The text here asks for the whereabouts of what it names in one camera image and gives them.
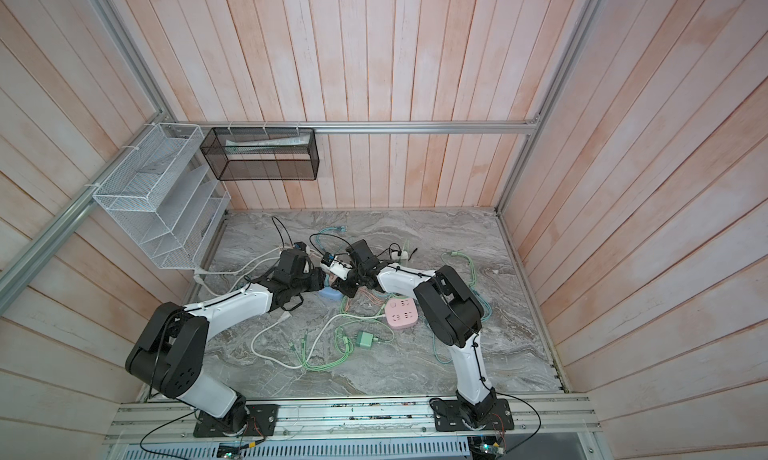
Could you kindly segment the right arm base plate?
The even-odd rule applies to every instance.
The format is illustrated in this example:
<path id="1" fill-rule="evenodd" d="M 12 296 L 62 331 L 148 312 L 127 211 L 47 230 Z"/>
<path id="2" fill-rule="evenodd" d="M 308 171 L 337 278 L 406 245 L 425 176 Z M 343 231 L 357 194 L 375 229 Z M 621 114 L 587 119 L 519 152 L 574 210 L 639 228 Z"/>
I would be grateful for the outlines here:
<path id="1" fill-rule="evenodd" d="M 462 400 L 431 398 L 428 402 L 433 412 L 434 425 L 438 432 L 458 432 L 477 430 L 513 430 L 509 403 L 505 399 L 496 399 L 492 404 L 486 402 L 479 406 L 470 406 Z"/>

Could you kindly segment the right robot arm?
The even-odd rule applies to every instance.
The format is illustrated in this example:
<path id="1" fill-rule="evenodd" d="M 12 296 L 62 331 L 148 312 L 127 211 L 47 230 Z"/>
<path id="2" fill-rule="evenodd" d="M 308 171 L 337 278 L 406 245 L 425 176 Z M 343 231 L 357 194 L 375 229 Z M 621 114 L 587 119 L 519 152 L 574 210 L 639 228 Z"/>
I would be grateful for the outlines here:
<path id="1" fill-rule="evenodd" d="M 458 412 L 477 427 L 497 400 L 481 352 L 483 307 L 451 266 L 419 270 L 385 261 L 364 240 L 346 247 L 350 260 L 324 253 L 321 267 L 334 275 L 333 287 L 355 295 L 361 287 L 415 299 L 434 336 L 448 346 L 457 377 Z"/>

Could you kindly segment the green charger plug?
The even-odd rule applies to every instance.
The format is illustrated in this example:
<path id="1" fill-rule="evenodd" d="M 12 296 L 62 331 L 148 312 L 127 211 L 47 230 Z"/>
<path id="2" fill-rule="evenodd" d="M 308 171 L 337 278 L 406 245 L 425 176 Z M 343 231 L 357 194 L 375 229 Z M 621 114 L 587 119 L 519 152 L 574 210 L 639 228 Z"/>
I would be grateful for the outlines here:
<path id="1" fill-rule="evenodd" d="M 356 335 L 356 344 L 360 348 L 371 349 L 380 339 L 371 332 L 359 331 Z"/>

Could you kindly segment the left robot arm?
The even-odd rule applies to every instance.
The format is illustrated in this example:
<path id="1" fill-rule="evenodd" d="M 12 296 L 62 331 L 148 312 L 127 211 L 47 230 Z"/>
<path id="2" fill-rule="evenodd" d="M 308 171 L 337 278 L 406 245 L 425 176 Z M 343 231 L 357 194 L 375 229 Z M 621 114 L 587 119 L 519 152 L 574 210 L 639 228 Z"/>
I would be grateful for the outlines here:
<path id="1" fill-rule="evenodd" d="M 234 325 L 276 310 L 306 292 L 324 288 L 326 273 L 299 248 L 280 253 L 268 270 L 239 289 L 209 301 L 180 306 L 166 302 L 154 311 L 125 361 L 125 369 L 167 398 L 181 401 L 233 431 L 246 416 L 242 394 L 206 373 L 209 340 Z"/>

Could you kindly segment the pink power strip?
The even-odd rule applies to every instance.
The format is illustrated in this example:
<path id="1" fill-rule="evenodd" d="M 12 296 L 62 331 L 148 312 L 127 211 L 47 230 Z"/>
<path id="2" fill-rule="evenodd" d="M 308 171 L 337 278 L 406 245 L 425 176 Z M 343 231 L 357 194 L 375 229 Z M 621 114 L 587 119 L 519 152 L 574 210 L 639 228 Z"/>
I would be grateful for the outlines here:
<path id="1" fill-rule="evenodd" d="M 391 298 L 385 304 L 385 320 L 393 330 L 403 330 L 417 324 L 419 315 L 413 298 Z"/>

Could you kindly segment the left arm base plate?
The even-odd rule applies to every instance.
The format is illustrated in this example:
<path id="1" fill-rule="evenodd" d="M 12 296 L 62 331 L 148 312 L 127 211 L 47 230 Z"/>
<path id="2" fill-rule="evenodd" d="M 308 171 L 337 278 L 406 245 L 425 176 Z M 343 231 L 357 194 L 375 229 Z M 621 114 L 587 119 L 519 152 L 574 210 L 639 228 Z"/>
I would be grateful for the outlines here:
<path id="1" fill-rule="evenodd" d="M 193 437 L 269 437 L 274 434 L 278 412 L 277 404 L 245 403 L 235 403 L 232 410 L 222 418 L 201 412 Z"/>

